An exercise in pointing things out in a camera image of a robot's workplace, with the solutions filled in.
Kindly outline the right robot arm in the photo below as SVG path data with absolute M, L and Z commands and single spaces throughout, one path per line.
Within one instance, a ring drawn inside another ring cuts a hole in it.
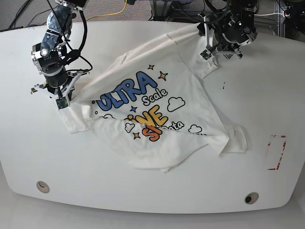
M 87 40 L 88 27 L 84 16 L 87 5 L 85 0 L 58 0 L 57 8 L 52 9 L 46 25 L 47 30 L 41 43 L 33 46 L 31 57 L 40 75 L 45 78 L 45 83 L 36 84 L 30 92 L 41 92 L 57 103 L 68 106 L 72 99 L 76 81 L 88 74 L 93 67 L 88 69 L 67 70 L 66 66 L 82 58 L 81 52 Z M 69 42 L 72 20 L 79 14 L 83 23 L 83 37 L 79 48 L 73 49 Z

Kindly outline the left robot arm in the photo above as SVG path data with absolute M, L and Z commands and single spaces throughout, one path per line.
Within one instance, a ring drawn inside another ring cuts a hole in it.
M 208 0 L 205 4 L 212 12 L 202 16 L 203 21 L 197 26 L 199 35 L 206 42 L 206 48 L 200 55 L 205 60 L 216 55 L 223 55 L 226 59 L 236 55 L 241 59 L 240 47 L 251 44 L 257 37 L 254 26 L 257 1 L 227 0 L 224 9 L 215 8 Z

